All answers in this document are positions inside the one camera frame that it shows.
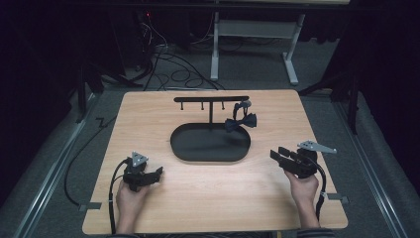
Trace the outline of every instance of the dark background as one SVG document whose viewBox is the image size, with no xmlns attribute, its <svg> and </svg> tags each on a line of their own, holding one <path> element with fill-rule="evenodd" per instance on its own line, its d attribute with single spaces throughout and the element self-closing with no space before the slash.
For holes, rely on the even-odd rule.
<svg viewBox="0 0 420 238">
<path fill-rule="evenodd" d="M 68 99 L 76 89 L 80 66 L 93 61 L 114 73 L 124 73 L 124 67 L 142 64 L 147 56 L 142 53 L 142 42 L 136 40 L 134 10 L 80 10 L 53 1 L 1 4 L 0 202 L 3 204 L 43 141 L 69 111 Z M 419 192 L 420 168 L 415 151 L 420 130 L 419 3 L 406 0 L 352 4 L 391 7 L 386 14 L 353 17 L 308 14 L 300 41 L 317 38 L 322 44 L 341 39 L 324 78 L 347 70 L 354 56 L 359 57 L 357 76 L 361 92 L 395 158 Z M 166 38 L 186 50 L 193 37 L 205 34 L 211 18 L 209 13 L 187 11 L 151 13 Z M 259 20 L 288 17 L 247 13 L 247 18 Z"/>
</svg>

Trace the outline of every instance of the sleeve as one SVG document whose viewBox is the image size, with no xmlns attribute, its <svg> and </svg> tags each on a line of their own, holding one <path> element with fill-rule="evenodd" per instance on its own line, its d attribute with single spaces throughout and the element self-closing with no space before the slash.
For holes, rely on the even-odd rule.
<svg viewBox="0 0 420 238">
<path fill-rule="evenodd" d="M 332 238 L 332 237 L 336 237 L 336 235 L 331 229 L 327 229 L 327 228 L 298 230 L 296 234 L 296 238 Z"/>
</svg>

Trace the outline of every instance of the human hand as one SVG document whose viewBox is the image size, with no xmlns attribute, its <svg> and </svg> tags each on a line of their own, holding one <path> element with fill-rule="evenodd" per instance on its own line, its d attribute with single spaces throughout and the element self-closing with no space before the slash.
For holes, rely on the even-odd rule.
<svg viewBox="0 0 420 238">
<path fill-rule="evenodd" d="M 120 218 L 117 224 L 117 234 L 133 234 L 137 217 L 145 202 L 145 196 L 150 186 L 138 187 L 138 191 L 131 191 L 129 185 L 123 180 L 120 182 L 117 193 L 117 206 Z"/>
<path fill-rule="evenodd" d="M 284 171 L 290 180 L 291 196 L 296 203 L 302 228 L 320 227 L 313 205 L 315 193 L 318 188 L 318 179 L 315 176 L 298 178 L 296 175 Z"/>
</svg>

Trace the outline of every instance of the wrist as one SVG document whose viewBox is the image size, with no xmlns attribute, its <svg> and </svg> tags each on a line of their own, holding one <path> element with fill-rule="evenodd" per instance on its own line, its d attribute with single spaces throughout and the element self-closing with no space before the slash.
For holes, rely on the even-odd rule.
<svg viewBox="0 0 420 238">
<path fill-rule="evenodd" d="M 134 234 L 135 220 L 136 219 L 120 217 L 117 224 L 116 233 L 117 234 Z"/>
<path fill-rule="evenodd" d="M 316 217 L 315 208 L 311 201 L 296 201 L 299 213 L 300 226 L 302 229 L 319 228 L 320 224 Z"/>
</svg>

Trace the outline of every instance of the wooden tabletop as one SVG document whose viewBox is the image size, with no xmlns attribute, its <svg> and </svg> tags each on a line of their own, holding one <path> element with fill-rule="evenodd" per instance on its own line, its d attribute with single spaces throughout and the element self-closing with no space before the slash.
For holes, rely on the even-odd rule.
<svg viewBox="0 0 420 238">
<path fill-rule="evenodd" d="M 201 110 L 201 103 L 184 103 L 180 110 L 174 97 L 243 95 L 250 96 L 249 113 L 258 117 L 256 128 L 244 126 L 252 141 L 243 159 L 235 163 L 194 163 L 173 154 L 169 141 L 173 130 L 181 124 L 209 120 L 208 105 L 204 104 Z M 225 110 L 221 103 L 214 104 L 215 123 L 232 118 L 235 102 L 224 104 Z M 147 173 L 163 167 L 160 183 L 152 185 L 138 219 L 139 233 L 298 228 L 289 181 L 278 163 L 270 158 L 269 151 L 279 146 L 295 151 L 298 143 L 307 140 L 316 142 L 294 90 L 129 92 L 123 99 L 91 198 L 91 202 L 101 202 L 102 206 L 100 210 L 87 211 L 83 231 L 111 233 L 107 202 L 110 180 L 118 164 L 133 151 L 149 157 Z M 320 153 L 318 163 L 327 176 L 327 192 L 336 192 Z M 347 226 L 340 200 L 325 200 L 320 221 L 328 228 Z"/>
</svg>

